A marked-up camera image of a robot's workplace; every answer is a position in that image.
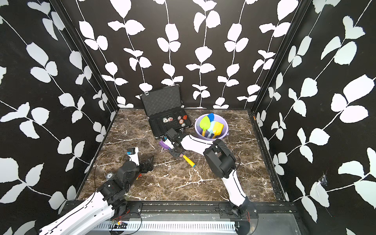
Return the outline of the blue toy rake yellow handle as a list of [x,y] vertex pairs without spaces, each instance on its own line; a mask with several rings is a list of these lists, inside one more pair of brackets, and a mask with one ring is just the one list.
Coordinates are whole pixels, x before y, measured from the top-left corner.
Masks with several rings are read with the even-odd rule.
[[179,156],[182,157],[191,167],[194,168],[196,166],[196,164],[189,157],[187,157],[185,154],[182,153]]

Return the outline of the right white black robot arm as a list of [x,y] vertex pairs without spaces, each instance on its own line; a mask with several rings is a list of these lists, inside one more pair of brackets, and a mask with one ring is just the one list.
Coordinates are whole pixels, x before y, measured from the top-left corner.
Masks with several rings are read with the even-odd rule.
[[240,217],[250,208],[250,200],[243,191],[238,175],[236,158],[221,139],[203,140],[188,133],[169,129],[159,144],[175,158],[185,158],[186,150],[203,155],[211,171],[222,179],[233,205],[232,214]]

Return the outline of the blue toy shovel tan handle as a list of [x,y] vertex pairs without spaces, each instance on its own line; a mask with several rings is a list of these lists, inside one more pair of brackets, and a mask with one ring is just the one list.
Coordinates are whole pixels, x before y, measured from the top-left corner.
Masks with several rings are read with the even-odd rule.
[[207,117],[209,118],[210,122],[214,121],[214,114],[213,113],[209,113],[207,115]]

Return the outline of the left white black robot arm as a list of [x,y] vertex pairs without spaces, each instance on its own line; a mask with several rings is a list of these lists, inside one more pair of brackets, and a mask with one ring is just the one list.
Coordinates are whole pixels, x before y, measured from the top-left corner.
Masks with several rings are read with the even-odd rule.
[[117,172],[77,207],[39,230],[39,235],[85,235],[102,222],[128,211],[124,195],[140,174],[154,168],[154,157],[136,164],[125,162]]

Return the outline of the light blue toy shovel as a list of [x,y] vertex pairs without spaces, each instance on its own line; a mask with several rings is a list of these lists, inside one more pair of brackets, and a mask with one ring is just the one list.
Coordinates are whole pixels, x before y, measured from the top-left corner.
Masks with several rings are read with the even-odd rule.
[[216,123],[216,121],[212,121],[211,122],[210,127],[207,130],[208,131],[207,138],[211,138],[212,137],[212,135],[213,135],[213,128],[214,128],[215,123]]

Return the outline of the green toy shovel yellow handle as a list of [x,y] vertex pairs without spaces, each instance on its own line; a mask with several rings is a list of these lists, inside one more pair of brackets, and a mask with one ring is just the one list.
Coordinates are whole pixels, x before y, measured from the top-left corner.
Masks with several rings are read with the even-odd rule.
[[202,136],[204,137],[206,134],[206,131],[210,128],[211,126],[211,121],[208,116],[204,116],[199,124],[200,128],[202,129]]

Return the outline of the purple toy shovel pink handle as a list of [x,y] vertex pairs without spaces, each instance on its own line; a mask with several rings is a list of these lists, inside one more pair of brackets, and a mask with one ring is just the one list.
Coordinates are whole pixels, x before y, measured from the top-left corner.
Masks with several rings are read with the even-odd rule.
[[168,139],[160,140],[159,144],[162,148],[164,148],[166,150],[174,149],[173,143]]

